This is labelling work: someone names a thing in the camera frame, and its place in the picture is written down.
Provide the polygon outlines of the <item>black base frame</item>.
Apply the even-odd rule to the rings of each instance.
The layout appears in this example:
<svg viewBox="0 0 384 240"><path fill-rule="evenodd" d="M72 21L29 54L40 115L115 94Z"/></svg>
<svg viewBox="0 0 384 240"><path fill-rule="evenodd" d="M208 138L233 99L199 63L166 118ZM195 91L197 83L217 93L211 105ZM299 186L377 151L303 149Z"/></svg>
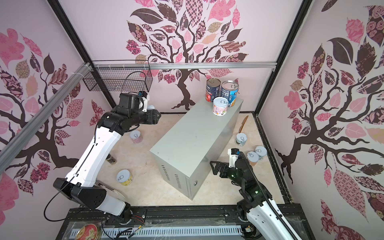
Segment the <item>black base frame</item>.
<svg viewBox="0 0 384 240"><path fill-rule="evenodd" d="M261 233L249 222L242 221L235 205L216 206L146 206L132 207L131 221L119 224L109 214L97 210L70 209L57 235L58 240L74 240L77 232L87 224L106 228L137 228L129 236L110 237L109 240L263 240ZM243 236L218 237L165 237L135 238L134 235L146 227L193 227L193 226L240 226Z"/></svg>

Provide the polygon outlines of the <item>grey metal cabinet box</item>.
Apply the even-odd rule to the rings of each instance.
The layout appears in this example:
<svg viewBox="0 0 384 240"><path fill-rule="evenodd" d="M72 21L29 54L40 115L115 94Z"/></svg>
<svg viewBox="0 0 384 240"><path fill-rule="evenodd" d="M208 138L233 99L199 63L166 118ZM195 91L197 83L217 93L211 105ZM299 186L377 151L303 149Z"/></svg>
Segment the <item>grey metal cabinet box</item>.
<svg viewBox="0 0 384 240"><path fill-rule="evenodd" d="M213 103L197 102L151 149L164 181L192 200L203 185L211 161L217 161L233 138L243 104L237 99L224 116Z"/></svg>

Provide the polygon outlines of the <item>white small can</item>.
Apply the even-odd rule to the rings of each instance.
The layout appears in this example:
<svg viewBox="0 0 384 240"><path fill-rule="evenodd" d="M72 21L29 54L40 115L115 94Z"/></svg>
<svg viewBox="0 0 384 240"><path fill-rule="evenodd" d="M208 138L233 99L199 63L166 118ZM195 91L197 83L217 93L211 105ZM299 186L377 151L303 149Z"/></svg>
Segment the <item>white small can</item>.
<svg viewBox="0 0 384 240"><path fill-rule="evenodd" d="M243 147L246 144L247 140L248 140L248 137L246 134L238 133L236 135L235 143L236 145Z"/></svg>

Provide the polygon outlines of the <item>yellow labelled can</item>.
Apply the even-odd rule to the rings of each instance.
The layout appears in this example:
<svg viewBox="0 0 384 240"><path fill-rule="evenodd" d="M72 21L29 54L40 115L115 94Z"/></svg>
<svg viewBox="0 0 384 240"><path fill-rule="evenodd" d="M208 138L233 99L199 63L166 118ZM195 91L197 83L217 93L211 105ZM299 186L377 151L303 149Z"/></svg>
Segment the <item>yellow labelled can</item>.
<svg viewBox="0 0 384 240"><path fill-rule="evenodd" d="M129 170L121 170L116 176L117 181L123 186L129 186L133 181L133 175Z"/></svg>

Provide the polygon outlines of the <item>orange labelled can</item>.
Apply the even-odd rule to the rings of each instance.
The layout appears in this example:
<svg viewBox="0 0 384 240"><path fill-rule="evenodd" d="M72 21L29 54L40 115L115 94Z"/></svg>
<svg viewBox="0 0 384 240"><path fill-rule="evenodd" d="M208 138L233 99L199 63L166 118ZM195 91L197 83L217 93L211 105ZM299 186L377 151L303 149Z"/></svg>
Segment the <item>orange labelled can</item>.
<svg viewBox="0 0 384 240"><path fill-rule="evenodd" d="M251 166L255 166L260 160L260 156L253 151L247 153L247 158Z"/></svg>

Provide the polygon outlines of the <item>dark tomato can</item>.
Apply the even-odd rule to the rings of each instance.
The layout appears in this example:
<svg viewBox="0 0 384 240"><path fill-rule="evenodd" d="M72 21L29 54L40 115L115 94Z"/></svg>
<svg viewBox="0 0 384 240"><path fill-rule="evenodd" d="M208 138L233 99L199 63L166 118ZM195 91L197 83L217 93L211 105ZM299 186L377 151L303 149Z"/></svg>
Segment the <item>dark tomato can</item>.
<svg viewBox="0 0 384 240"><path fill-rule="evenodd" d="M208 79L206 82L206 100L213 102L215 98L220 96L221 81L216 78Z"/></svg>

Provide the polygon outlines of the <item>aluminium rail left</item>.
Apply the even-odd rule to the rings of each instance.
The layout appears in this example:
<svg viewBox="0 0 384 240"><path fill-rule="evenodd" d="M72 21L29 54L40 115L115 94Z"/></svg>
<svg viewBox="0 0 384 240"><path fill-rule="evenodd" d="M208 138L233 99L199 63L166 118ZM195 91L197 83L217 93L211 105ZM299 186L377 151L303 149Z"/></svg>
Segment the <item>aluminium rail left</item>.
<svg viewBox="0 0 384 240"><path fill-rule="evenodd" d="M38 111L38 113L21 129L10 143L1 151L1 172L4 172L19 152L28 144L40 127L51 116L54 110L65 99L70 91L91 71L90 63L83 63L63 84L52 98Z"/></svg>

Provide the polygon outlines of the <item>pink small can left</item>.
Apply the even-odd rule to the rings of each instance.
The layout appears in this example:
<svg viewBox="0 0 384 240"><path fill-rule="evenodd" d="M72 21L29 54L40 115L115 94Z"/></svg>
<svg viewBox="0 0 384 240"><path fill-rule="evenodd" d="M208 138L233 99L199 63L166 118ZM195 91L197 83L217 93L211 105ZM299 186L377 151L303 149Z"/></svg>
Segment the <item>pink small can left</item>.
<svg viewBox="0 0 384 240"><path fill-rule="evenodd" d="M140 131L134 130L130 132L130 138L134 144L139 144L143 141L143 136Z"/></svg>

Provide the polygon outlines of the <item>large blue labelled can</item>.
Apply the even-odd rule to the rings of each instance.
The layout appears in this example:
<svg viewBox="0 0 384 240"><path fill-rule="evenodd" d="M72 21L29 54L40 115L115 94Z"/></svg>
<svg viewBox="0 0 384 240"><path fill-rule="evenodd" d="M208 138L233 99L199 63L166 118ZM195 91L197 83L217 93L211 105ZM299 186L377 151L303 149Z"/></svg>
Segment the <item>large blue labelled can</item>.
<svg viewBox="0 0 384 240"><path fill-rule="evenodd" d="M233 107L239 90L239 84L235 81L224 81L221 86L221 97L228 100L228 107Z"/></svg>

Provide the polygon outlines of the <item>wooden handled knife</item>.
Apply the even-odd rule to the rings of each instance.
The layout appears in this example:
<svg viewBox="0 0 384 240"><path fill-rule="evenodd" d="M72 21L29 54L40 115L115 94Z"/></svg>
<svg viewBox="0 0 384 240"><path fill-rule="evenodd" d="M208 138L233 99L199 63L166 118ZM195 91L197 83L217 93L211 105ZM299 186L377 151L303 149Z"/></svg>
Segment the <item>wooden handled knife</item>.
<svg viewBox="0 0 384 240"><path fill-rule="evenodd" d="M243 119L242 124L241 124L241 126L240 126L240 128L239 128L238 133L241 133L241 132L243 131L243 128L244 128L244 126L245 126L245 123L246 123L247 120L248 120L248 117L249 117L249 116L246 116L246 117Z"/></svg>

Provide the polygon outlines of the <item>pink labelled can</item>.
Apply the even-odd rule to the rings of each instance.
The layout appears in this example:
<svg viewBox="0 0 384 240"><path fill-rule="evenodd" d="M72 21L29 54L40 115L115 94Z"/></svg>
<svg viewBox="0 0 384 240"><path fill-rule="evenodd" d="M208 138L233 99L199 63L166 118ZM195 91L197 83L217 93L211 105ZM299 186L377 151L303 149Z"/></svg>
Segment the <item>pink labelled can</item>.
<svg viewBox="0 0 384 240"><path fill-rule="evenodd" d="M224 116L228 110L228 100L223 97L217 97L213 101L213 114L216 116Z"/></svg>

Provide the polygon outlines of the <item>metal tongs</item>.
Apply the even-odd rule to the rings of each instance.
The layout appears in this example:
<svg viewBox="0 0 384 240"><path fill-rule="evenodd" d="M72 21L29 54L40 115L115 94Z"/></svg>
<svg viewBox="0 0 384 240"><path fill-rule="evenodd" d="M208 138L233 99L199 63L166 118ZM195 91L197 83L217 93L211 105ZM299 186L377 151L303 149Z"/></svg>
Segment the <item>metal tongs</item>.
<svg viewBox="0 0 384 240"><path fill-rule="evenodd" d="M125 194L121 193L120 191L118 191L117 189L114 189L113 187L109 186L108 184L105 184L103 183L102 181L99 181L99 180L96 180L96 185L99 186L99 187L102 187L106 190L109 190L113 193L115 193L116 195L118 195L122 200L126 200L126 196Z"/></svg>

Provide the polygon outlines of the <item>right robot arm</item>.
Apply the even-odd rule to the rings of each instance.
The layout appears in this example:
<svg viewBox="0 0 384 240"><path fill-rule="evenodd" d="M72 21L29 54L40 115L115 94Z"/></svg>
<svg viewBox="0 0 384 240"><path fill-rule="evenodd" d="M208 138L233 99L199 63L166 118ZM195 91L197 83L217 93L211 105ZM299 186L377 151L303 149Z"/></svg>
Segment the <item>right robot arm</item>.
<svg viewBox="0 0 384 240"><path fill-rule="evenodd" d="M267 188L257 179L249 161L229 163L211 161L214 175L230 179L240 187L243 197L237 203L239 218L249 222L266 240L300 240L300 235L284 217Z"/></svg>

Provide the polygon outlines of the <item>red round tin lid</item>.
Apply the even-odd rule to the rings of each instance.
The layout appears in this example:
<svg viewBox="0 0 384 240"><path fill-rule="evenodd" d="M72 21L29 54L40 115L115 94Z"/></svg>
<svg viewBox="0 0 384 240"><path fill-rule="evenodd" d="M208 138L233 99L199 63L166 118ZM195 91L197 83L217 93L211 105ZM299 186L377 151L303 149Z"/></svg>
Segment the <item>red round tin lid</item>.
<svg viewBox="0 0 384 240"><path fill-rule="evenodd" d="M95 224L83 226L75 235L75 240L99 240L100 238L100 228Z"/></svg>

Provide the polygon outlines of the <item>aluminium rail back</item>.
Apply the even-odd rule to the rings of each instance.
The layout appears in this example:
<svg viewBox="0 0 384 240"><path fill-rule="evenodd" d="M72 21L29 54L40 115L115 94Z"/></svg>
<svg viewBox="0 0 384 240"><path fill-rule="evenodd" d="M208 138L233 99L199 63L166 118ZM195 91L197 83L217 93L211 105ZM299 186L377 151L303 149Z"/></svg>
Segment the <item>aluminium rail back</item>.
<svg viewBox="0 0 384 240"><path fill-rule="evenodd" d="M168 69L275 69L276 62L237 62L237 63L145 63L145 64L94 64L96 68L135 68L143 67L151 70Z"/></svg>

